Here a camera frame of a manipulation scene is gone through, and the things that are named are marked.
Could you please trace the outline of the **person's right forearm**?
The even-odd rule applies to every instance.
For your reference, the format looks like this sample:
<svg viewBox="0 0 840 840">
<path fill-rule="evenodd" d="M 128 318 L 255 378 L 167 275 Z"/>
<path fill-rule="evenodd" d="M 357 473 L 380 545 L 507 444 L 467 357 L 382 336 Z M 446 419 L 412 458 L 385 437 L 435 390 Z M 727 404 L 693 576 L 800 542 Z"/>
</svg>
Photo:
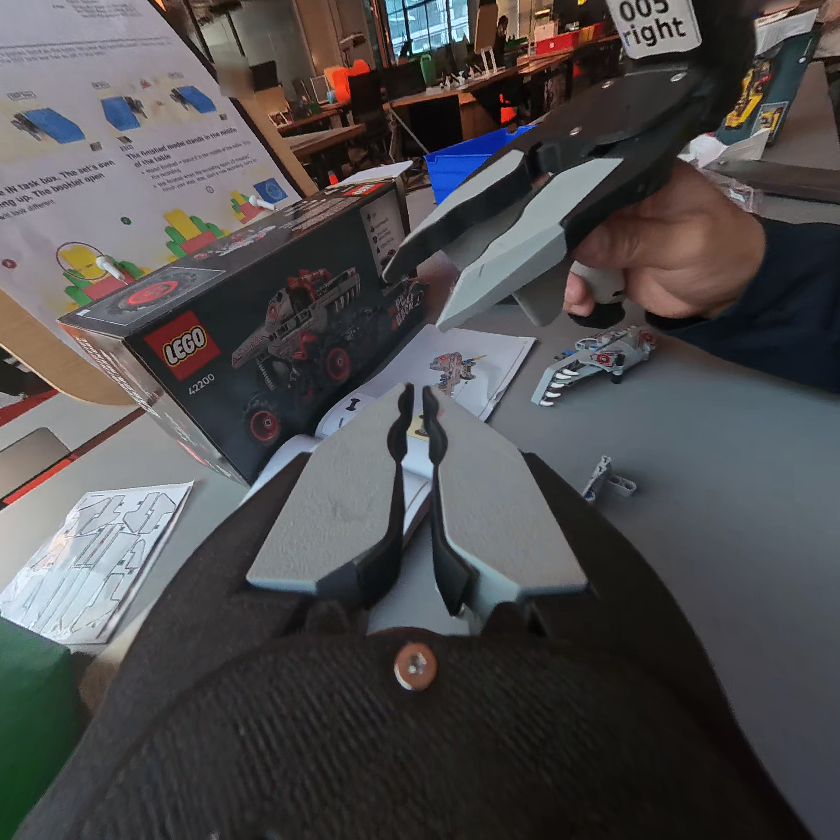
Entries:
<svg viewBox="0 0 840 840">
<path fill-rule="evenodd" d="M 740 298 L 712 319 L 645 314 L 721 360 L 839 393 L 839 226 L 762 219 L 766 249 Z"/>
</svg>

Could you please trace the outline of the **wooden desk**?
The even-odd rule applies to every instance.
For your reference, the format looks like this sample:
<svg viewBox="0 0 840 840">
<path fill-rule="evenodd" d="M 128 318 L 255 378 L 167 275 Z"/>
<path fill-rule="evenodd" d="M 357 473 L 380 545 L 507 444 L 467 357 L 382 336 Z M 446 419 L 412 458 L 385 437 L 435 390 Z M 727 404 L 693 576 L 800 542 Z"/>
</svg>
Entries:
<svg viewBox="0 0 840 840">
<path fill-rule="evenodd" d="M 352 122 L 338 127 L 317 129 L 317 124 L 343 115 L 341 108 L 313 114 L 308 118 L 277 126 L 278 134 L 287 142 L 299 161 L 346 145 L 360 138 L 366 131 L 364 122 Z"/>
<path fill-rule="evenodd" d="M 571 50 L 536 56 L 463 85 L 392 99 L 384 108 L 421 140 L 430 136 L 432 150 L 495 130 L 512 130 L 541 115 L 546 81 L 561 77 L 560 93 L 571 91 L 572 56 Z"/>
</svg>

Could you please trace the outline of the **grey toothed lego jaw assembly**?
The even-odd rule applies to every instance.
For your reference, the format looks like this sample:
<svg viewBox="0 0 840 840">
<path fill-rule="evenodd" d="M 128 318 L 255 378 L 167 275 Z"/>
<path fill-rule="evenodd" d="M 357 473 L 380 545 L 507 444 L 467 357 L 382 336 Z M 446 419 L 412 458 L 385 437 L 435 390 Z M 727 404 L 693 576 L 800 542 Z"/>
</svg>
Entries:
<svg viewBox="0 0 840 840">
<path fill-rule="evenodd" d="M 572 350 L 555 356 L 542 373 L 531 402 L 540 407 L 552 407 L 564 390 L 600 372 L 609 375 L 614 384 L 619 384 L 625 373 L 647 361 L 655 348 L 654 334 L 637 325 L 582 338 Z"/>
</svg>

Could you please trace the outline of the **orange plastic container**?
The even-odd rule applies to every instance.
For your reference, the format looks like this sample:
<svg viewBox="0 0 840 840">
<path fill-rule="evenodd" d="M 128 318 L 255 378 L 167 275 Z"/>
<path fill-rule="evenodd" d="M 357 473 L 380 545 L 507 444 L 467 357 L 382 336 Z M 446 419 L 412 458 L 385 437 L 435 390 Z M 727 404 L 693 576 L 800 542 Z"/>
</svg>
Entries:
<svg viewBox="0 0 840 840">
<path fill-rule="evenodd" d="M 356 59 L 350 67 L 330 66 L 324 69 L 324 76 L 332 91 L 331 101 L 337 104 L 346 104 L 351 100 L 350 79 L 361 76 L 371 71 L 371 67 L 365 59 Z"/>
</svg>

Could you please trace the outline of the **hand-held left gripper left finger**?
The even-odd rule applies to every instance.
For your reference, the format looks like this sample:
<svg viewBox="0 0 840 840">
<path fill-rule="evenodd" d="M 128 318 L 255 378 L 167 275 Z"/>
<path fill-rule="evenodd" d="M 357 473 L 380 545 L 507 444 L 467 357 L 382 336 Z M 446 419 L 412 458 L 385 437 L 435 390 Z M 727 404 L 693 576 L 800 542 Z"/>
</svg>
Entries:
<svg viewBox="0 0 840 840">
<path fill-rule="evenodd" d="M 403 459 L 414 387 L 400 383 L 310 454 L 246 578 L 254 587 L 368 610 L 403 551 Z"/>
</svg>

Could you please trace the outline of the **black office chair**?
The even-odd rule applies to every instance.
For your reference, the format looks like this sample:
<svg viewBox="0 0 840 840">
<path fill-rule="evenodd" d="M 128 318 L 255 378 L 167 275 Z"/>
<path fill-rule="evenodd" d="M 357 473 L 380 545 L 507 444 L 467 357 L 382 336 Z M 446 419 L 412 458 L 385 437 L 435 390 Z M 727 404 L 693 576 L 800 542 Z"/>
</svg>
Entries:
<svg viewBox="0 0 840 840">
<path fill-rule="evenodd" d="M 373 69 L 349 76 L 349 90 L 353 124 L 364 126 L 368 141 L 384 141 L 389 126 L 385 116 L 380 72 Z"/>
</svg>

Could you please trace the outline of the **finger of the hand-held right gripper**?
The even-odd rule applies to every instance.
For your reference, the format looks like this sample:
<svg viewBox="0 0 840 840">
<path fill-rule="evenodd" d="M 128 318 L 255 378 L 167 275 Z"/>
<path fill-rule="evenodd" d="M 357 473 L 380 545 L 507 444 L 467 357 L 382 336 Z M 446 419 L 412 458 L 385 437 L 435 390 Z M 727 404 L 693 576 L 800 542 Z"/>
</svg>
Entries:
<svg viewBox="0 0 840 840">
<path fill-rule="evenodd" d="M 402 242 L 383 270 L 393 284 L 439 251 L 458 268 L 512 226 L 532 194 L 528 158 L 506 151 L 460 184 Z"/>
<path fill-rule="evenodd" d="M 563 310 L 564 283 L 572 270 L 589 284 L 600 308 L 592 312 L 591 326 L 608 329 L 620 323 L 624 319 L 620 276 L 574 261 L 571 222 L 564 219 L 622 162 L 596 158 L 554 175 L 518 215 L 512 207 L 443 247 L 459 276 L 437 328 L 456 328 L 509 296 L 534 325 L 547 326 Z"/>
</svg>

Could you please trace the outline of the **person's right hand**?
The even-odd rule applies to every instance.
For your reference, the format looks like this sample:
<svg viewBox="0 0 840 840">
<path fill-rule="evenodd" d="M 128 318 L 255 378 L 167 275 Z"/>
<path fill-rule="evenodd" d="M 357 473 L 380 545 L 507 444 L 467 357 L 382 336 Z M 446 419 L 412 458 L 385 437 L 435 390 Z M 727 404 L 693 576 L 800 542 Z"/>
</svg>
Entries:
<svg viewBox="0 0 840 840">
<path fill-rule="evenodd" d="M 606 219 L 574 260 L 621 272 L 626 298 L 657 317 L 714 319 L 759 272 L 766 240 L 758 219 L 677 161 L 666 185 Z"/>
</svg>

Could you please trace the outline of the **black lego set box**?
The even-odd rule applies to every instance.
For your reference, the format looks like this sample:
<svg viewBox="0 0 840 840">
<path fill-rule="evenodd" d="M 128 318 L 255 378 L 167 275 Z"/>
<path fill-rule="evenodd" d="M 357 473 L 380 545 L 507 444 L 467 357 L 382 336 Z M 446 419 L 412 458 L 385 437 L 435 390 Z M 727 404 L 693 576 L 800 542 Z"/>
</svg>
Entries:
<svg viewBox="0 0 840 840">
<path fill-rule="evenodd" d="M 197 460 L 251 485 L 423 320 L 383 272 L 409 232 L 394 178 L 340 184 L 59 320 Z"/>
</svg>

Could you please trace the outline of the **red plastic bin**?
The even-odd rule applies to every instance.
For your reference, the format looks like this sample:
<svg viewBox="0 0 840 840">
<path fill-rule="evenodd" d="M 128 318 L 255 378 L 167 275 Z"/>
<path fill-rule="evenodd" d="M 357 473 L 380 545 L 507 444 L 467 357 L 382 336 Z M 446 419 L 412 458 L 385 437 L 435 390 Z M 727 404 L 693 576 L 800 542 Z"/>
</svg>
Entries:
<svg viewBox="0 0 840 840">
<path fill-rule="evenodd" d="M 603 38 L 605 30 L 605 22 L 560 34 L 555 33 L 552 27 L 542 27 L 535 31 L 533 54 L 535 56 L 549 56 L 562 52 L 571 52 Z"/>
</svg>

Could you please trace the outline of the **instruction poster board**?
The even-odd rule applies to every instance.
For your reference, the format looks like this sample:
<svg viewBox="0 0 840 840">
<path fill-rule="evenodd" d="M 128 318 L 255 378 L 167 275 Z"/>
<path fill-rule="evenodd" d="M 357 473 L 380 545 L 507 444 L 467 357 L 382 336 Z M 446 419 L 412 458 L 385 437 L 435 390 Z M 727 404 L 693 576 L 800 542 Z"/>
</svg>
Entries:
<svg viewBox="0 0 840 840">
<path fill-rule="evenodd" d="M 59 393 L 132 406 L 58 320 L 316 192 L 162 2 L 2 2 L 2 348 Z"/>
</svg>

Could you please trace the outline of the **grey angled lego beam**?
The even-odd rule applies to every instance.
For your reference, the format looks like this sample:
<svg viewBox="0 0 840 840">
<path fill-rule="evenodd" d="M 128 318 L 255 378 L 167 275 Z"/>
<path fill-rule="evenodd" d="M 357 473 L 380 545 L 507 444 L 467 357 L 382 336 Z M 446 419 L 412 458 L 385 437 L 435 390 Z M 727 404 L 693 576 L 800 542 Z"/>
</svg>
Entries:
<svg viewBox="0 0 840 840">
<path fill-rule="evenodd" d="M 631 497 L 637 492 L 635 482 L 615 472 L 613 460 L 608 455 L 598 461 L 581 495 L 588 503 L 594 503 L 603 490 L 610 490 L 621 497 Z"/>
</svg>

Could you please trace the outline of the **open instruction booklet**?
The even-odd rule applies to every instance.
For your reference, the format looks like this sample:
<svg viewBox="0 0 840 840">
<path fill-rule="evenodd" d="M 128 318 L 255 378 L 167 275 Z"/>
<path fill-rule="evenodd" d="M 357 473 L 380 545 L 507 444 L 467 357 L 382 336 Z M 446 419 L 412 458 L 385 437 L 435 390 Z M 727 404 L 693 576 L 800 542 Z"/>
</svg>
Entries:
<svg viewBox="0 0 840 840">
<path fill-rule="evenodd" d="M 379 373 L 357 385 L 322 416 L 313 435 L 290 438 L 269 459 L 245 496 L 249 500 L 295 457 L 310 454 L 323 439 L 355 419 L 402 382 L 414 385 L 413 420 L 402 462 L 405 517 L 409 539 L 424 519 L 432 488 L 432 463 L 424 431 L 423 388 L 433 387 L 485 422 L 527 359 L 536 339 L 468 329 L 439 331 L 423 326 Z"/>
</svg>

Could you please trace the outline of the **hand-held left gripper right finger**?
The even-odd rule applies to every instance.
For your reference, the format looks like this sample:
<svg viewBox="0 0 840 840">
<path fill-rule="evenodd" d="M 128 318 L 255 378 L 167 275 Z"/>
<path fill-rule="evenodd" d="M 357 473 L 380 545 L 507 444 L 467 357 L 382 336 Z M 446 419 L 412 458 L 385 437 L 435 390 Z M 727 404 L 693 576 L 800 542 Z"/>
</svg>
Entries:
<svg viewBox="0 0 840 840">
<path fill-rule="evenodd" d="M 431 386 L 423 425 L 434 576 L 449 614 L 477 633 L 501 605 L 585 593 L 587 577 L 520 449 Z"/>
</svg>

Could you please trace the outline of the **white plastic bag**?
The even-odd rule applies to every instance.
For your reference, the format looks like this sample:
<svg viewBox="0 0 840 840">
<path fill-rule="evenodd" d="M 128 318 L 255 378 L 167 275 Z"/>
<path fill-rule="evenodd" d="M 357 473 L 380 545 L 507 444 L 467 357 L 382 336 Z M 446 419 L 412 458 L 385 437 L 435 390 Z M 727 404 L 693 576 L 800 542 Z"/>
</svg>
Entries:
<svg viewBox="0 0 840 840">
<path fill-rule="evenodd" d="M 770 131 L 762 129 L 745 140 L 726 144 L 716 136 L 704 133 L 690 141 L 678 157 L 697 169 L 706 169 L 717 162 L 723 165 L 737 161 L 758 161 L 763 157 L 769 137 Z"/>
</svg>

